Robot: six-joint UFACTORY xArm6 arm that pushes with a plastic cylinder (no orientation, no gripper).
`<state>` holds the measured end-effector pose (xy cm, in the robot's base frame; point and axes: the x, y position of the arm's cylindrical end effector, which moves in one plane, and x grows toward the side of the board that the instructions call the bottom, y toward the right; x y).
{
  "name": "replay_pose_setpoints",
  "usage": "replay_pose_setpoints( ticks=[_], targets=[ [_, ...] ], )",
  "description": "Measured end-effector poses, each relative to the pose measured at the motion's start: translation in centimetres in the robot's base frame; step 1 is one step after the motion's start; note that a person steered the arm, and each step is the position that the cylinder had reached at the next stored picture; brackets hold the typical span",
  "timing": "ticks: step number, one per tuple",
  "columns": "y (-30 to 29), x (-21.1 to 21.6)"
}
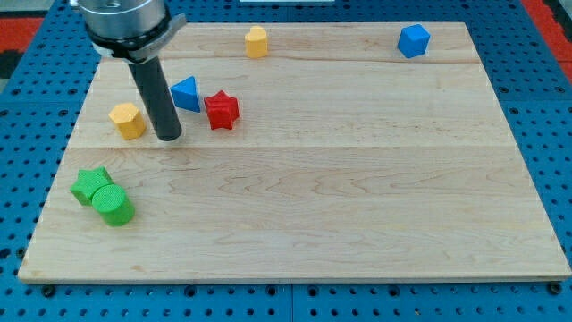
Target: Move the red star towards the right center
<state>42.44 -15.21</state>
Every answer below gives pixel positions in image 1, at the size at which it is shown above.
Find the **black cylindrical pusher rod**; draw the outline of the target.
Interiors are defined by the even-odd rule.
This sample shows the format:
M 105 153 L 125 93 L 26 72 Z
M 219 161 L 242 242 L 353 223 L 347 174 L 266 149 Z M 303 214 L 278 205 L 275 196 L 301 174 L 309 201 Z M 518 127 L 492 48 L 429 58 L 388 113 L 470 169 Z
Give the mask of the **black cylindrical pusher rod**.
M 178 139 L 182 134 L 181 123 L 159 58 L 130 64 L 129 69 L 156 137 L 162 141 Z

